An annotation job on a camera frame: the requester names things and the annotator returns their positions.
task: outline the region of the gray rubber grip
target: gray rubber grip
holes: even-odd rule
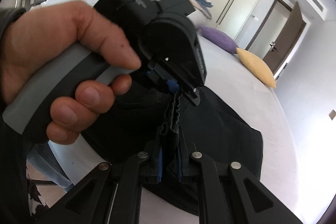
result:
[[[38,70],[20,91],[14,102],[8,105],[2,114],[4,122],[22,134],[34,115],[54,87],[91,51],[79,43],[71,45],[57,58]],[[129,74],[131,70],[108,67],[96,80],[110,84],[120,74]]]

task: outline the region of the hand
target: hand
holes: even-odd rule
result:
[[[2,41],[1,87],[10,104],[27,80],[75,41],[101,54],[111,66],[138,69],[140,59],[117,25],[81,1],[36,9],[22,15],[6,30]],[[111,86],[82,82],[75,99],[59,97],[51,105],[46,133],[59,144],[73,143],[79,133],[107,112],[115,95],[126,93],[131,77],[121,75]]]

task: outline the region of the wall outlet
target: wall outlet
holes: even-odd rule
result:
[[[330,112],[329,117],[331,120],[333,120],[336,117],[336,111],[332,110],[332,112]]]

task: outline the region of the door handle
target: door handle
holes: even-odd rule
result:
[[[274,41],[272,41],[272,43],[269,44],[269,45],[271,46],[271,48],[269,49],[269,52],[274,52],[274,50],[279,52],[278,49],[275,47],[275,42]]]
[[[219,25],[222,23],[222,21],[223,21],[224,17],[225,17],[225,16],[226,16],[226,14],[228,13],[228,11],[230,10],[230,8],[231,8],[231,6],[232,6],[232,4],[233,4],[234,2],[235,2],[235,0],[232,0],[232,2],[230,3],[230,6],[229,6],[229,8],[226,10],[226,12],[225,12],[224,16],[222,17],[222,19],[221,19],[221,21],[220,21]]]
[[[217,23],[217,22],[219,21],[219,19],[221,18],[222,14],[224,13],[224,11],[225,11],[225,9],[226,9],[226,7],[228,6],[229,3],[230,3],[230,0],[227,1],[226,5],[225,5],[225,7],[224,7],[224,9],[223,9],[223,11],[221,12],[221,14],[219,15],[218,19],[216,20],[216,23]]]

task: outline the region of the brown door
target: brown door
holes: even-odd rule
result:
[[[287,58],[299,39],[306,23],[302,19],[299,4],[296,3],[274,47],[265,55],[264,62],[275,73]]]

